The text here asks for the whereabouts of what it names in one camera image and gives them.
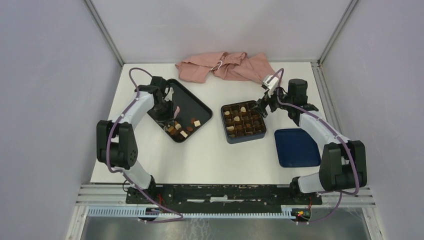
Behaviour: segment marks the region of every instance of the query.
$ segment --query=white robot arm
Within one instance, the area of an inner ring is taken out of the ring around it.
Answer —
[[[287,93],[279,84],[280,80],[275,76],[265,78],[262,87],[266,92],[257,101],[256,110],[264,118],[268,116],[268,106],[271,112],[287,110],[288,117],[305,130],[322,150],[319,172],[293,178],[290,187],[297,193],[307,194],[365,186],[367,167],[364,144],[341,135],[323,119],[313,104],[308,103],[308,83],[305,80],[291,79]],[[352,163],[344,164],[343,158]]]
[[[150,85],[139,85],[125,114],[118,114],[111,119],[101,120],[97,124],[97,159],[107,164],[107,144],[110,141],[110,166],[125,174],[132,183],[142,190],[148,190],[154,178],[145,171],[137,161],[138,148],[134,129],[148,111],[154,111],[153,119],[160,125],[174,124],[173,89],[167,87],[162,77],[153,76]],[[110,133],[116,124],[112,138],[119,136],[118,142],[112,142]]]

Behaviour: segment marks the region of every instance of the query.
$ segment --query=black motor joint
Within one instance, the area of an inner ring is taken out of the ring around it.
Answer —
[[[168,82],[161,76],[153,76],[149,85],[139,85],[137,88],[141,92],[147,92],[153,95],[155,112],[155,121],[169,122],[174,117],[173,101],[165,101]]]

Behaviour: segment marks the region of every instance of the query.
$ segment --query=metal frame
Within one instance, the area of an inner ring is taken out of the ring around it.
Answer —
[[[94,3],[92,0],[82,0],[87,7],[87,10],[89,11],[91,17],[93,18],[93,21],[97,25],[101,35],[104,37],[104,40],[106,41],[107,45],[109,46],[110,50],[112,51],[116,61],[118,64],[123,67],[124,66],[124,60],[121,56],[121,54],[118,51],[117,46],[115,45],[114,41],[112,40],[111,35],[109,34],[108,30],[106,29],[105,24],[103,23],[102,19],[100,18],[99,13],[96,10],[96,7],[94,6]]]
[[[319,56],[319,59],[317,61],[319,64],[323,64],[323,62],[326,60],[331,48],[333,47],[334,42],[340,35],[340,32],[342,31],[343,27],[345,26],[346,22],[348,21],[349,17],[351,16],[359,1],[360,0],[350,0],[349,5],[341,16],[341,19],[335,27],[335,30],[332,33],[327,45],[324,47],[324,51],[322,51],[321,56]]]

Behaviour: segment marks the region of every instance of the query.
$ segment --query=pink towel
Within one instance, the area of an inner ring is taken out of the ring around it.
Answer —
[[[175,67],[179,79],[196,83],[204,83],[209,72],[223,80],[252,80],[257,83],[262,83],[267,75],[275,73],[262,52],[251,58],[245,52],[204,53],[184,59]]]

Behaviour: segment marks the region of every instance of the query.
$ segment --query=purple cable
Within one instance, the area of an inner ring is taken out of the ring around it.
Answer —
[[[121,170],[113,170],[112,167],[111,167],[110,150],[111,150],[112,136],[114,134],[115,128],[117,127],[118,123],[122,120],[123,116],[128,112],[128,110],[130,110],[130,108],[137,102],[137,100],[138,100],[138,98],[140,96],[140,90],[137,87],[137,84],[134,81],[133,76],[131,75],[131,72],[133,70],[143,71],[146,74],[148,74],[150,77],[152,77],[152,75],[148,71],[146,71],[146,70],[144,70],[142,68],[139,68],[139,67],[133,67],[133,68],[131,68],[129,70],[129,73],[128,73],[129,74],[129,79],[131,80],[132,84],[134,84],[135,89],[137,91],[137,95],[136,95],[135,99],[123,110],[122,114],[116,119],[116,121],[112,125],[112,128],[110,129],[109,137],[107,138],[107,144],[106,144],[106,165],[107,165],[107,168],[109,169],[109,172],[111,172],[113,174],[114,173],[122,173],[123,174],[123,177],[130,184],[133,184],[135,186],[135,188],[137,188],[137,190],[139,190],[140,193],[143,194],[143,196],[147,200],[149,200],[152,204],[157,205],[159,208],[161,208],[163,210],[166,210],[166,211],[168,211],[170,213],[173,213],[173,214],[176,214],[176,215],[179,216],[178,218],[172,218],[172,219],[166,219],[166,220],[159,220],[159,221],[146,221],[145,223],[148,223],[148,224],[160,224],[160,223],[169,223],[169,222],[180,221],[180,220],[183,219],[183,215],[181,213],[178,213],[178,212],[176,212],[174,210],[171,210],[171,209],[169,209],[169,208],[167,208],[165,206],[160,205],[155,200],[153,200],[147,193],[145,193],[139,186],[137,186],[133,181],[131,181],[131,179],[125,173],[123,173]]]
[[[278,84],[277,84],[277,86],[279,87],[280,86],[280,84],[281,84],[281,81],[283,80],[283,74],[284,74],[284,68],[280,68],[278,71],[276,71],[275,73],[274,73],[274,75],[272,75],[272,77],[271,77],[271,79],[273,79],[273,78],[275,78],[275,77],[277,77],[277,75],[278,75],[278,73],[279,72],[281,72],[281,75],[279,76],[279,78],[278,78]]]
[[[324,221],[324,220],[328,219],[329,217],[331,217],[336,212],[336,210],[339,208],[339,205],[340,205],[341,202],[342,202],[342,193],[340,192],[340,197],[338,198],[337,204],[334,206],[334,208],[331,210],[331,212],[329,214],[327,214],[327,216],[321,217],[321,218],[316,219],[316,220],[308,221],[308,222],[297,221],[296,223],[301,223],[301,224],[307,225],[307,224],[313,224],[313,223],[318,223],[318,222]]]
[[[128,182],[130,183],[130,184],[134,184],[134,186],[135,186],[135,188],[138,190],[138,191],[140,191],[140,193],[141,194],[143,194],[143,196],[147,199],[147,200],[149,200],[152,204],[155,204],[155,205],[157,205],[159,208],[161,208],[161,209],[163,209],[163,210],[165,210],[165,211],[168,211],[168,212],[170,212],[170,213],[173,213],[173,214],[176,214],[176,215],[178,215],[179,217],[178,218],[172,218],[172,219],[165,219],[165,220],[159,220],[159,221],[146,221],[146,223],[147,224],[161,224],[161,223],[170,223],[170,222],[175,222],[175,221],[180,221],[180,220],[182,220],[183,219],[183,215],[181,214],[181,213],[179,213],[179,212],[176,212],[176,211],[174,211],[174,210],[172,210],[172,209],[169,209],[169,208],[167,208],[166,206],[162,206],[162,205],[160,205],[158,202],[156,202],[155,200],[153,200],[147,193],[145,193],[145,191],[143,191],[139,186],[137,186],[133,181],[131,181],[130,180],[130,178],[124,173],[123,174],[123,176],[124,176],[124,178],[126,179],[126,180],[128,180]]]

